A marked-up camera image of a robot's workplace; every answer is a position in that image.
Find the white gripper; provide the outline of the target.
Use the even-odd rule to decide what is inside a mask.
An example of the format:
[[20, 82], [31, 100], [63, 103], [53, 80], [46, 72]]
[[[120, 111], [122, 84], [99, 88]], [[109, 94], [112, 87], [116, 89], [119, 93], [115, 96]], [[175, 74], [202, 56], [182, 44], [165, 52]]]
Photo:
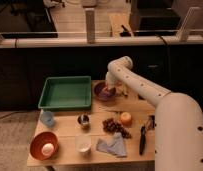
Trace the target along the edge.
[[115, 88], [118, 83], [116, 77], [110, 72], [106, 73], [105, 81], [108, 90]]

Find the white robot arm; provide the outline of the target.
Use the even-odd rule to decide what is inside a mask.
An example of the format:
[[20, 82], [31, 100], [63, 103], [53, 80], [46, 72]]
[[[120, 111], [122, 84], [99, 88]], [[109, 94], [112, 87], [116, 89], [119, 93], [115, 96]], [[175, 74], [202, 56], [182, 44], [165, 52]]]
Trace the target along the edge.
[[196, 100], [176, 93], [131, 71], [124, 56], [111, 61], [106, 84], [118, 81], [155, 107], [155, 171], [203, 171], [203, 112]]

